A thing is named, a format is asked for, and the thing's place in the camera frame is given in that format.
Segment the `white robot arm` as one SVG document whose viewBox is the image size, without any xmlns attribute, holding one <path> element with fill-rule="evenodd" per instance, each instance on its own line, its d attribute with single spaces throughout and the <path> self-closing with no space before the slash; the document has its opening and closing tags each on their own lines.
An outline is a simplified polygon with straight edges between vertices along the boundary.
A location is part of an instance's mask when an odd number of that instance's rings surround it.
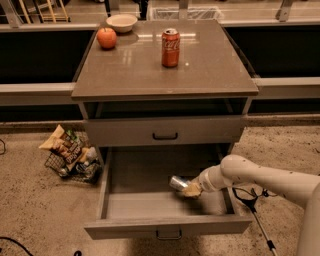
<svg viewBox="0 0 320 256">
<path fill-rule="evenodd" d="M 264 167 L 228 155 L 219 165 L 206 168 L 183 189 L 186 197 L 214 192 L 240 183 L 257 184 L 304 209 L 296 256 L 320 256 L 320 177 Z"/>
</svg>

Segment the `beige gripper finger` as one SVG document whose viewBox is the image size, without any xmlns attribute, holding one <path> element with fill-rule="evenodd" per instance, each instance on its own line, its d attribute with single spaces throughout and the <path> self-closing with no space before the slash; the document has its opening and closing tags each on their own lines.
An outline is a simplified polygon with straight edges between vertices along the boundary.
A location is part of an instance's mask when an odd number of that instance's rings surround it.
<svg viewBox="0 0 320 256">
<path fill-rule="evenodd" d="M 198 182 L 191 182 L 182 190 L 185 197 L 198 198 L 202 193 L 202 188 Z"/>
</svg>

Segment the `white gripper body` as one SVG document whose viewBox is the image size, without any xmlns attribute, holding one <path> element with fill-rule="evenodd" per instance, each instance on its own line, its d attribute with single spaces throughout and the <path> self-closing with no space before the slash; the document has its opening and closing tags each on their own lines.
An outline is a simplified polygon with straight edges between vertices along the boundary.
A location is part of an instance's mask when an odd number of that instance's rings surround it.
<svg viewBox="0 0 320 256">
<path fill-rule="evenodd" d="M 205 192 L 214 192 L 226 187 L 219 165 L 206 168 L 198 178 L 200 187 Z"/>
</svg>

